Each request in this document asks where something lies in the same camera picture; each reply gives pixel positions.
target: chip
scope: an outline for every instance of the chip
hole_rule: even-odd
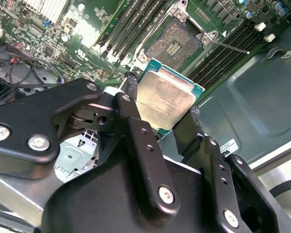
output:
[[[53,55],[53,53],[54,53],[54,50],[53,49],[51,49],[49,46],[46,46],[46,48],[45,48],[45,50],[44,50],[44,54],[46,55],[46,56],[52,56]]]

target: motherboard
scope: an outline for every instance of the motherboard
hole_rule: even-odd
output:
[[[102,87],[155,59],[211,89],[290,23],[289,0],[0,0],[2,42]]]

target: heatsink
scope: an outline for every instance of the heatsink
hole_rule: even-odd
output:
[[[57,24],[70,0],[23,0],[26,8]]]

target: green circuit board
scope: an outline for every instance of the green circuit board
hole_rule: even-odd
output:
[[[10,45],[23,41],[23,54],[49,61],[68,80],[86,78],[103,87],[119,86],[128,70],[142,72],[135,63],[141,52],[148,56],[148,62],[160,57],[160,62],[169,65],[174,59],[178,61],[170,64],[174,70],[183,75],[194,72],[217,48],[205,51],[195,23],[207,32],[217,31],[217,41],[222,42],[243,24],[247,12],[252,19],[260,17],[273,33],[286,28],[291,16],[291,1],[287,0],[282,1],[287,10],[284,16],[278,16],[270,0],[247,0],[245,4],[236,0],[54,0],[65,5],[58,21],[52,22],[47,13],[30,6],[32,1],[41,7],[51,2],[0,0],[1,40]],[[192,20],[180,22],[175,15],[168,15],[175,4],[185,5]],[[185,42],[180,41],[183,35]],[[167,40],[167,36],[176,39]],[[162,41],[170,45],[163,48]],[[242,62],[262,47],[252,50]]]

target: label sticker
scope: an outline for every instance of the label sticker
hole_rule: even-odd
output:
[[[224,155],[225,157],[227,157],[231,153],[234,153],[238,149],[239,147],[237,146],[235,139],[231,139],[230,141],[228,141],[227,143],[220,147],[221,154]]]

